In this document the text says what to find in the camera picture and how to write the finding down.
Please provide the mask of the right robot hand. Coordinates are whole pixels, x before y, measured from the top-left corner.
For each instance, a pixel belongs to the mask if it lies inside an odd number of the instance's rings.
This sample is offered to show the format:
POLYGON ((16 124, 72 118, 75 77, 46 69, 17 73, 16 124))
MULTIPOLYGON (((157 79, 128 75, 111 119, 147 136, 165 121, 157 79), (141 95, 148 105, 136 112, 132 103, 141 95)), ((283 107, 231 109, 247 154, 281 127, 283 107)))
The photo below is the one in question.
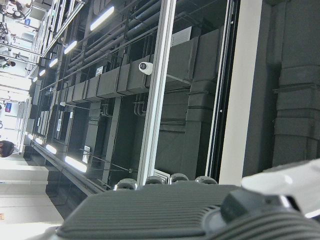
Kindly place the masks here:
POLYGON ((173 174, 121 180, 87 197, 39 240, 317 240, 320 161, 279 165, 240 186, 173 174))

